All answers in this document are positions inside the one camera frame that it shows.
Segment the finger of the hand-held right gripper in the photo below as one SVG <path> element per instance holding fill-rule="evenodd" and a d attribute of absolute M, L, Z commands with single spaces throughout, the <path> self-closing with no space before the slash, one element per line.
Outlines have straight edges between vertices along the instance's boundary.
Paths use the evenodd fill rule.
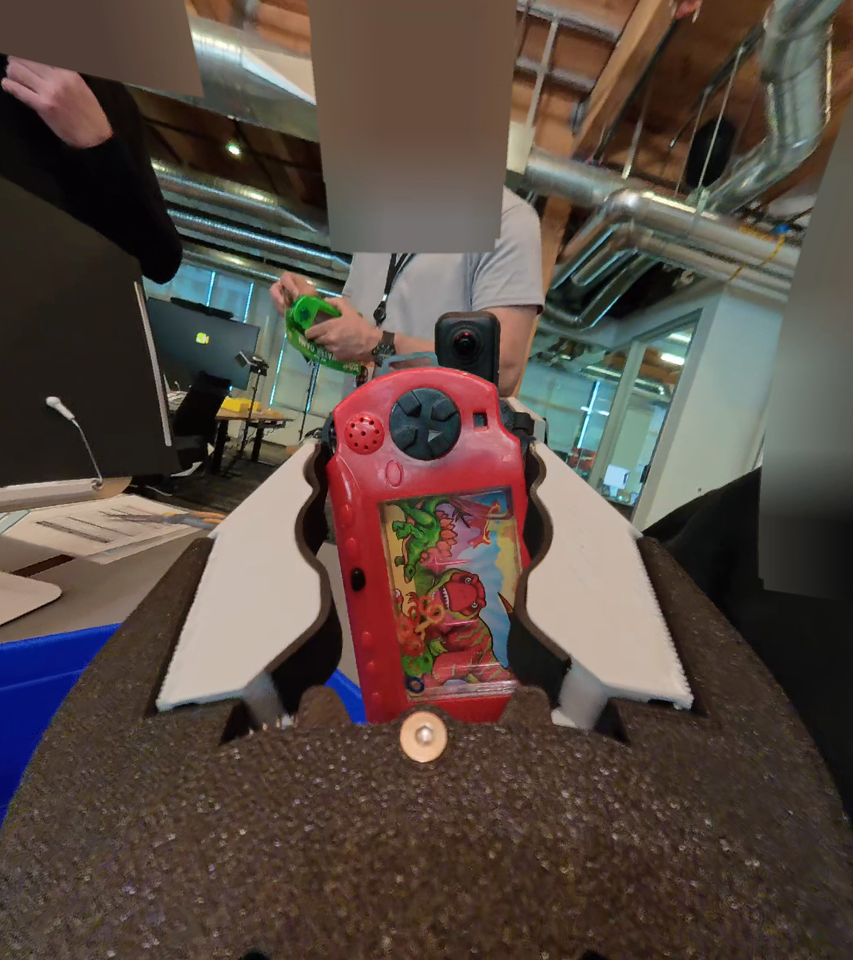
<path fill-rule="evenodd" d="M 527 450 L 530 445 L 547 442 L 547 422 L 516 397 L 500 398 L 500 422 L 508 437 L 505 444 L 511 450 Z"/>

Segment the green plastic toy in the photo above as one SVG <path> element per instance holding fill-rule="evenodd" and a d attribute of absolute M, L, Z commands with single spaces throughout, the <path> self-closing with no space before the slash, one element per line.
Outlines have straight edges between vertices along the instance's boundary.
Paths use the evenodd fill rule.
<path fill-rule="evenodd" d="M 338 308 L 323 297 L 301 295 L 292 300 L 286 308 L 286 340 L 308 362 L 356 377 L 361 374 L 363 365 L 353 362 L 340 362 L 322 344 L 312 341 L 306 335 L 317 324 L 339 316 Z"/>

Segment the paper sheet in plastic sleeve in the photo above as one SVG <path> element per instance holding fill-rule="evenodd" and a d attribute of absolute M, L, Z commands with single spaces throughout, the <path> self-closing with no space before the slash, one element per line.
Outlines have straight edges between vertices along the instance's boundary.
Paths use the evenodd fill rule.
<path fill-rule="evenodd" d="M 5 534 L 55 554 L 107 563 L 191 531 L 209 532 L 219 522 L 219 515 L 123 494 L 29 510 Z"/>

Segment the silver ventilation duct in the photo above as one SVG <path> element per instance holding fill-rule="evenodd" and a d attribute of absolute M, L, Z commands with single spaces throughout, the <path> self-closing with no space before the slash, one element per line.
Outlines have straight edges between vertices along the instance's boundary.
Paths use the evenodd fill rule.
<path fill-rule="evenodd" d="M 345 280 L 348 254 L 330 246 L 320 215 L 255 187 L 152 160 L 167 211 L 180 234 L 198 242 Z"/>
<path fill-rule="evenodd" d="M 758 35 L 766 135 L 712 186 L 689 201 L 642 189 L 611 171 L 528 147 L 518 172 L 536 192 L 592 210 L 566 246 L 549 289 L 588 287 L 626 262 L 605 292 L 617 299 L 649 264 L 701 274 L 745 267 L 761 254 L 792 271 L 797 256 L 765 235 L 753 237 L 731 215 L 799 169 L 824 138 L 832 111 L 832 23 L 840 1 L 774 2 Z"/>

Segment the black office chair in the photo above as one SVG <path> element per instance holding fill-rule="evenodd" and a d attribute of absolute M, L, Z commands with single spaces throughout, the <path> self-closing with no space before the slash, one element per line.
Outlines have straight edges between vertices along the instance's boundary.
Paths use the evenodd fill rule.
<path fill-rule="evenodd" d="M 217 413 L 231 381 L 198 371 L 173 414 L 173 446 L 179 461 L 174 476 L 195 473 L 206 462 L 217 430 Z"/>

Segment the large black board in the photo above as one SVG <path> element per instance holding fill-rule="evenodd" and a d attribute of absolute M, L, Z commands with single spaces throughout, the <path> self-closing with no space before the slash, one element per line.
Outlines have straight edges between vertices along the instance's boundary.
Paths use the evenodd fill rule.
<path fill-rule="evenodd" d="M 138 262 L 0 176 L 0 488 L 179 465 Z"/>

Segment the large black monitor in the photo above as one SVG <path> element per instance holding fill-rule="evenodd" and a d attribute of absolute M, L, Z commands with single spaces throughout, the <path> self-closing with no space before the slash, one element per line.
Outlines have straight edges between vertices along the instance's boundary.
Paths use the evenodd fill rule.
<path fill-rule="evenodd" d="M 230 390 L 247 389 L 250 367 L 239 355 L 256 353 L 259 326 L 187 301 L 148 297 L 146 305 L 159 365 L 171 388 L 188 390 L 203 373 L 226 380 Z"/>

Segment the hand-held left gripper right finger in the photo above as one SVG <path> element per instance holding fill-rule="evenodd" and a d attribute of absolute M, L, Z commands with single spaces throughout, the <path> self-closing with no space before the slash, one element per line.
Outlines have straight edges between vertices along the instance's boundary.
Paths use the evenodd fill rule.
<path fill-rule="evenodd" d="M 612 699 L 690 711 L 695 697 L 639 549 L 639 532 L 543 442 L 526 456 L 528 509 L 507 657 L 553 720 L 588 730 Z"/>

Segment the red handheld game toy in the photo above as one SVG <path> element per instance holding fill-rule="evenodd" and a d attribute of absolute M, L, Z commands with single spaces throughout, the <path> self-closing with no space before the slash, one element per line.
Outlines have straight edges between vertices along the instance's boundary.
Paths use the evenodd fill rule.
<path fill-rule="evenodd" d="M 498 387 L 442 366 L 387 373 L 333 410 L 322 445 L 366 717 L 500 720 L 529 564 L 525 442 Z"/>

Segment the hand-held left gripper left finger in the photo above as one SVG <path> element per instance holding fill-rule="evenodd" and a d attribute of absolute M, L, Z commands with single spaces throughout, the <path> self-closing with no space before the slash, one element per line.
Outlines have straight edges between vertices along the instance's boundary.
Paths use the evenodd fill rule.
<path fill-rule="evenodd" d="M 259 726 L 297 714 L 339 665 L 328 570 L 326 465 L 306 441 L 217 530 L 156 696 L 156 710 L 239 701 Z"/>

